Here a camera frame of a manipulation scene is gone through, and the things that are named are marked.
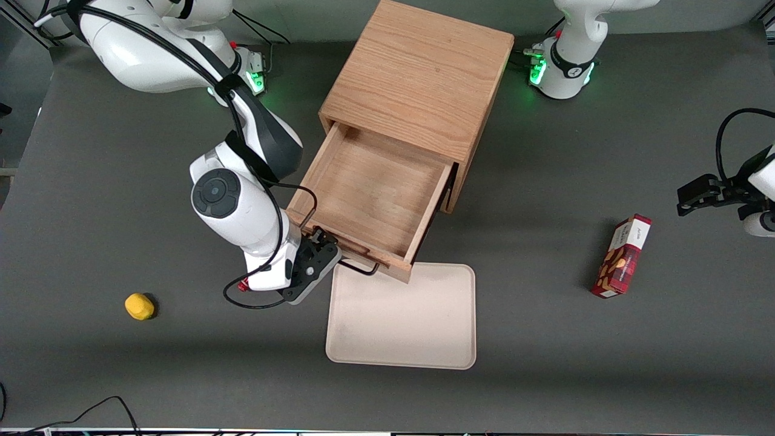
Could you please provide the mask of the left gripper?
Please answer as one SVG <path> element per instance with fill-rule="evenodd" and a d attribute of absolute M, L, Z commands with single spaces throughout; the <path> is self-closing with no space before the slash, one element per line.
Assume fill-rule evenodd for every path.
<path fill-rule="evenodd" d="M 747 182 L 747 202 L 739 207 L 739 220 L 744 231 L 756 237 L 774 237 L 774 154 L 770 145 L 745 161 L 739 176 Z M 709 207 L 739 204 L 728 182 L 714 174 L 703 174 L 678 188 L 678 216 Z"/>

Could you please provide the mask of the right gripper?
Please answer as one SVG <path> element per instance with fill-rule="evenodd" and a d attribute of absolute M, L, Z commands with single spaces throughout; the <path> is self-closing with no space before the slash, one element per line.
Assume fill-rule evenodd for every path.
<path fill-rule="evenodd" d="M 271 263 L 245 254 L 250 273 L 242 279 L 242 290 L 275 291 L 283 301 L 298 305 L 341 260 L 338 239 L 315 226 L 310 236 L 293 235 L 280 247 Z"/>

